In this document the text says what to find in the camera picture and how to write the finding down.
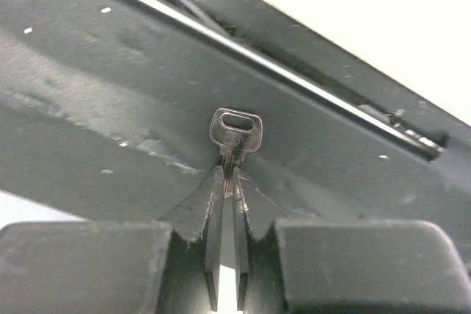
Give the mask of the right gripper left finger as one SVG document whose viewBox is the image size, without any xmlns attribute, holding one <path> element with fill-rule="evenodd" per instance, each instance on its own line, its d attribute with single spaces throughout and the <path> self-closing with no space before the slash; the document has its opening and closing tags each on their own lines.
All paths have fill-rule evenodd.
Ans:
<svg viewBox="0 0 471 314">
<path fill-rule="evenodd" d="M 1 230 L 3 313 L 210 313 L 218 307 L 224 172 L 153 222 Z"/>
</svg>

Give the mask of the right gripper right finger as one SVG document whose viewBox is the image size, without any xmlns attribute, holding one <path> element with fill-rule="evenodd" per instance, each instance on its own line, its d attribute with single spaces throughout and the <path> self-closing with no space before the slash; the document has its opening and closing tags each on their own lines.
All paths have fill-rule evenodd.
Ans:
<svg viewBox="0 0 471 314">
<path fill-rule="evenodd" d="M 468 313 L 450 237 L 415 220 L 294 218 L 233 174 L 237 306 L 244 313 Z"/>
</svg>

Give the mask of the silver key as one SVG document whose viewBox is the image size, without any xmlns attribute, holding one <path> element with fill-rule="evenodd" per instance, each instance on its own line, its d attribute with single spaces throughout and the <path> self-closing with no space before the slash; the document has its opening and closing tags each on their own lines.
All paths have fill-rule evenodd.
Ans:
<svg viewBox="0 0 471 314">
<path fill-rule="evenodd" d="M 263 139 L 263 122 L 259 115 L 218 108 L 211 119 L 209 137 L 220 149 L 224 170 L 224 197 L 232 196 L 233 172 L 246 154 L 259 150 Z"/>
</svg>

